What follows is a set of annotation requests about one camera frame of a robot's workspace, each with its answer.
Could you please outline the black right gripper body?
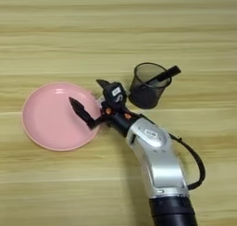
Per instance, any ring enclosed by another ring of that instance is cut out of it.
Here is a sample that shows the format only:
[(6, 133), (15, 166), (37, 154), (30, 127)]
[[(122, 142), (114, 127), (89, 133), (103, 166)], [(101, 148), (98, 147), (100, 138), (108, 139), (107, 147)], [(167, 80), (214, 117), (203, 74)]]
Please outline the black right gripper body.
[(98, 119), (90, 119), (88, 127), (92, 130), (100, 124), (106, 123), (126, 137), (131, 125), (140, 118), (143, 118), (142, 114), (130, 112), (126, 107), (112, 108), (104, 101), (101, 107), (101, 116)]

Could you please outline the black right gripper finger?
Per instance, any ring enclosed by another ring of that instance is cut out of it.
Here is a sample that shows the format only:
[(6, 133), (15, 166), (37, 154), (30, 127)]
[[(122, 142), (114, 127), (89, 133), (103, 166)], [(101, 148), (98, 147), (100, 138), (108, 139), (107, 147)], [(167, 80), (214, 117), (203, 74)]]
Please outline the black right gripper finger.
[(79, 118), (81, 118), (87, 126), (92, 130), (95, 127), (95, 120), (91, 115), (85, 110), (84, 105), (82, 105), (78, 100), (70, 97), (69, 102)]
[(110, 87), (110, 82), (106, 80), (97, 79), (96, 82), (100, 85), (100, 87), (103, 90), (108, 89)]

